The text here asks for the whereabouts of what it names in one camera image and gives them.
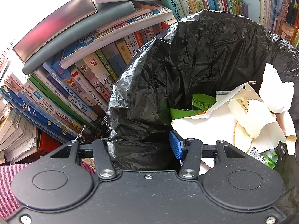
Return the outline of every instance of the metal bolt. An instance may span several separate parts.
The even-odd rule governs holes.
[[[111,176],[113,176],[113,174],[114,174],[114,171],[111,169],[104,169],[100,172],[100,175],[102,177],[111,177]]]
[[[22,222],[23,224],[30,224],[30,223],[31,223],[31,219],[30,219],[29,216],[22,216],[22,217],[21,217],[21,222]]]
[[[193,169],[185,169],[181,173],[184,177],[194,177],[196,172]]]
[[[146,179],[152,179],[153,175],[147,174],[147,175],[144,176],[144,178],[146,178]]]
[[[266,220],[266,224],[274,224],[276,222],[275,217],[268,217]]]

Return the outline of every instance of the green book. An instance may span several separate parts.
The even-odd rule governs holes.
[[[80,117],[69,106],[67,106],[56,94],[54,94],[48,87],[33,73],[29,77],[29,81],[32,82],[39,90],[41,90],[49,99],[55,102],[66,113],[72,115],[75,119],[82,123],[82,125],[88,125],[93,127],[89,122]]]
[[[103,63],[103,65],[106,67],[107,71],[110,73],[110,75],[112,76],[112,78],[114,79],[114,81],[118,80],[117,75],[115,74],[114,70],[112,69],[112,67],[110,66],[109,62],[107,61],[106,57],[104,56],[104,54],[102,53],[102,51],[96,50],[96,54],[99,56],[101,62]]]

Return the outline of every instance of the trash bin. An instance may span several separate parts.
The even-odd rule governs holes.
[[[181,19],[143,46],[113,87],[107,115],[109,154],[131,170],[168,169],[175,159],[169,145],[169,109],[192,109],[192,95],[231,91],[248,81],[259,91],[266,63],[282,82],[294,82],[290,115],[299,129],[299,52],[248,18],[204,10]],[[299,212],[298,151],[275,149],[275,170],[286,190],[278,207]]]

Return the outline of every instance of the stack of books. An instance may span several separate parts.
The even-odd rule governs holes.
[[[119,1],[94,0],[96,7],[98,2]],[[177,21],[173,11],[157,0],[132,0],[132,4],[134,12],[79,38],[29,75],[22,72],[27,62],[15,49],[5,56],[0,63],[5,67],[1,94],[27,124],[61,143],[75,139],[81,131],[87,142],[102,134],[97,124],[105,117],[114,82],[140,47]],[[34,151],[36,144],[26,149]],[[9,150],[0,147],[7,161],[20,160],[8,155]]]

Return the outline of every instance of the pink striped cloth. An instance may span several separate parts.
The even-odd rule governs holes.
[[[19,204],[11,191],[11,181],[17,172],[27,167],[29,164],[13,164],[0,167],[0,217],[3,219],[12,215],[18,210]],[[81,166],[89,173],[95,174],[94,170],[84,161]]]

